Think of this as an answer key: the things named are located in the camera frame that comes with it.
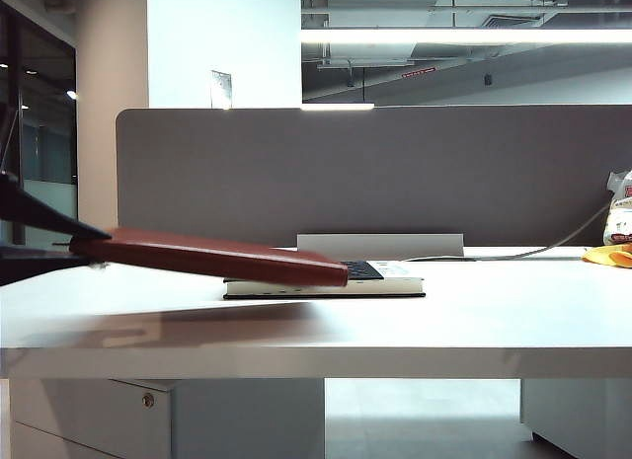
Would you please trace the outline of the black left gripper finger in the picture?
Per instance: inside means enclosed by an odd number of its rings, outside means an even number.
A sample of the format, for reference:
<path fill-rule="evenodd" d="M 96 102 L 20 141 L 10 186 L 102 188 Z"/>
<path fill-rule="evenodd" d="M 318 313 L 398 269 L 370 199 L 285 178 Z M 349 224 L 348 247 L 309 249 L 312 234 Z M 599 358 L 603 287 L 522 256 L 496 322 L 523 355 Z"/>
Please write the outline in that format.
<path fill-rule="evenodd" d="M 1 172 L 1 219 L 83 239 L 112 238 L 109 233 L 71 218 L 38 200 L 20 187 L 14 175 L 6 172 Z"/>
<path fill-rule="evenodd" d="M 68 243 L 54 244 L 55 250 L 1 244 L 1 285 L 28 279 L 40 274 L 81 266 L 104 264 L 106 261 L 74 254 Z"/>

